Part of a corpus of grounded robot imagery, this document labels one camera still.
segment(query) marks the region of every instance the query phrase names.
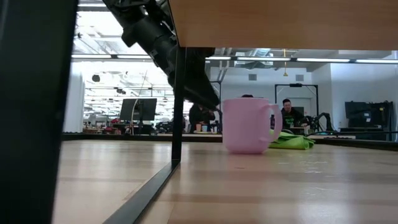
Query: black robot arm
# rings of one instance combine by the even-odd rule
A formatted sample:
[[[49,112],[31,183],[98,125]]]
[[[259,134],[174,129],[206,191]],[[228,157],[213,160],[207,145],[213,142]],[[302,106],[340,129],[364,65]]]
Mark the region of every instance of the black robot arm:
[[[305,116],[303,119],[300,120],[300,124],[302,123],[307,123],[311,126],[311,129],[321,129],[319,125],[319,119],[321,119],[322,117],[326,118],[326,131],[334,131],[333,127],[331,125],[331,119],[330,119],[330,114],[329,113],[321,113],[318,116]]]
[[[167,1],[103,0],[123,28],[122,40],[128,46],[139,44],[168,77],[174,88],[177,38]],[[214,48],[187,48],[184,96],[214,110],[220,103],[206,73],[205,59]]]

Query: black t-shirt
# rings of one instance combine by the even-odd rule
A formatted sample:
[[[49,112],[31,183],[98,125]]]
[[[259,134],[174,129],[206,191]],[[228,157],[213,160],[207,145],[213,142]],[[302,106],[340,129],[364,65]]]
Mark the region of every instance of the black t-shirt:
[[[289,129],[290,127],[296,127],[301,119],[304,118],[300,112],[292,108],[290,112],[286,112],[285,109],[281,110],[282,112],[282,120],[283,120],[283,128]]]
[[[206,124],[210,124],[210,121],[213,121],[215,116],[209,112],[208,109],[203,108],[202,110],[199,108],[198,105],[192,105],[191,109],[189,110],[189,122],[191,124],[190,133],[196,129],[196,124],[203,121]]]

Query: metal pole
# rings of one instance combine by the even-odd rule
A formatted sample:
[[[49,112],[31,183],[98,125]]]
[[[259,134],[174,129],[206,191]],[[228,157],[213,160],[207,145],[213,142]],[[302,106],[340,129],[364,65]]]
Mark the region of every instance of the metal pole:
[[[218,84],[220,85],[220,104],[221,104],[221,82],[218,82]]]
[[[0,223],[52,221],[77,4],[0,1]]]
[[[185,47],[178,47],[175,65],[172,161],[181,161],[182,116],[184,106],[184,79],[186,59],[187,49]]]
[[[317,116],[319,116],[319,96],[318,96],[318,85],[315,86],[315,93],[317,94]]]
[[[277,100],[277,97],[276,97],[276,95],[277,95],[276,88],[277,87],[278,87],[278,84],[275,84],[275,104],[278,104],[278,102],[276,101]]]

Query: light fixture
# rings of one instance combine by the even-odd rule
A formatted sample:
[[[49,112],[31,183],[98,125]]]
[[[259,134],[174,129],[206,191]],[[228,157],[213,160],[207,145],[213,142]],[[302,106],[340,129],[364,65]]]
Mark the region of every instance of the light fixture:
[[[282,57],[238,57],[241,61],[257,61],[257,62],[289,62],[290,58]]]
[[[339,58],[298,58],[298,62],[325,62],[325,63],[346,63],[349,59],[339,59]]]
[[[398,60],[357,59],[356,63],[398,63]]]
[[[118,55],[120,59],[152,59],[149,55]]]
[[[93,82],[99,82],[99,81],[101,81],[101,78],[100,78],[99,75],[93,75],[91,79],[92,79]]]
[[[78,4],[78,7],[106,7],[105,4],[101,3],[91,3],[91,4]]]
[[[98,55],[90,55],[90,54],[83,54],[83,55],[72,55],[72,58],[111,58],[111,55],[104,55],[104,54],[98,54]]]
[[[206,58],[206,60],[231,60],[231,57],[211,56],[211,57]]]
[[[284,49],[284,57],[286,58],[286,49]],[[287,70],[287,62],[285,62],[285,73],[284,73],[285,77],[289,76],[289,74],[287,74],[286,70]]]

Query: man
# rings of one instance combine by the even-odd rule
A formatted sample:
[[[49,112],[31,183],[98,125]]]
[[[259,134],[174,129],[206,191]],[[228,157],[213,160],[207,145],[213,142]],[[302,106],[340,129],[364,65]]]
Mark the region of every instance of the man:
[[[190,133],[196,130],[196,125],[207,125],[207,131],[210,131],[210,121],[214,121],[216,117],[214,112],[206,109],[204,106],[194,103],[189,110],[189,122],[191,124]]]
[[[283,120],[283,128],[289,129],[295,126],[298,126],[299,122],[304,118],[300,112],[295,110],[292,107],[292,102],[289,99],[283,100],[284,107],[281,110],[282,112],[282,120]]]

